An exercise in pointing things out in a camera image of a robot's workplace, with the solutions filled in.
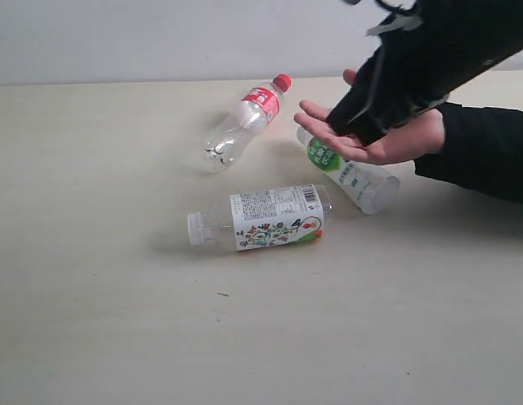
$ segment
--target bottle with red cap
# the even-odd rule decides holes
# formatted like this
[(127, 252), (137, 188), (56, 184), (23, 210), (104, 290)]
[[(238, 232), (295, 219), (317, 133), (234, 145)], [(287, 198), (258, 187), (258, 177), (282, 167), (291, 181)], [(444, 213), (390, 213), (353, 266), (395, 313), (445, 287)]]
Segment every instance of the bottle with red cap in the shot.
[(284, 93), (292, 85), (287, 74), (254, 87), (228, 117), (205, 139), (208, 169), (228, 169), (243, 154), (252, 139), (263, 131), (280, 112)]

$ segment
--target red label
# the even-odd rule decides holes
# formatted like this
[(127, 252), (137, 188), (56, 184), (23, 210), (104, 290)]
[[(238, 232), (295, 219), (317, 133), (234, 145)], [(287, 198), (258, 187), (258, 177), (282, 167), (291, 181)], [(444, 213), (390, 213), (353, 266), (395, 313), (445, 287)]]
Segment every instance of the red label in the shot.
[(280, 111), (278, 97), (271, 90), (263, 87), (255, 87), (243, 100), (258, 104), (267, 114), (268, 122), (271, 122)]

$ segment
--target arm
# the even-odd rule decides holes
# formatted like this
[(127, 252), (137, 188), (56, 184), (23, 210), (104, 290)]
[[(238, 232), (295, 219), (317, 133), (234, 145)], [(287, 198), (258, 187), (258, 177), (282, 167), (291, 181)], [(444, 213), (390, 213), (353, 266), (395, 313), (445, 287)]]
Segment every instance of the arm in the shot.
[(438, 110), (444, 146), (415, 159), (416, 174), (523, 203), (523, 112), (451, 103)]

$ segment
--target empty plastic bottle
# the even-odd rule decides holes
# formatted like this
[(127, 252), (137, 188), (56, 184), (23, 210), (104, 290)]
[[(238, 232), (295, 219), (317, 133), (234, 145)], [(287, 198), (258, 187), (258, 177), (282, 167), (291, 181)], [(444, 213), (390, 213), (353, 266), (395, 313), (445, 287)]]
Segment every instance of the empty plastic bottle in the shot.
[(239, 159), (252, 139), (278, 115), (284, 93), (291, 85), (292, 79), (287, 74), (279, 74), (272, 82), (258, 84), (209, 133), (204, 146), (209, 171), (226, 170)]
[(336, 182), (363, 213), (378, 213), (395, 200), (400, 181), (387, 170), (344, 159), (302, 127), (297, 130), (297, 139), (306, 146), (310, 161)]
[(191, 244), (246, 251), (321, 238), (332, 204), (326, 188), (303, 185), (234, 194), (188, 215)]

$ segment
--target white wall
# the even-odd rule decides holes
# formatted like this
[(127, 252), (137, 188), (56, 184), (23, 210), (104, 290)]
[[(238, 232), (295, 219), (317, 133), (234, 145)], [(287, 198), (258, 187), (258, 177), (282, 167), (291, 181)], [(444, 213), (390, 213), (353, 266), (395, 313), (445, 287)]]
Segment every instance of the white wall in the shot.
[(0, 0), (0, 84), (338, 75), (384, 15), (373, 0)]

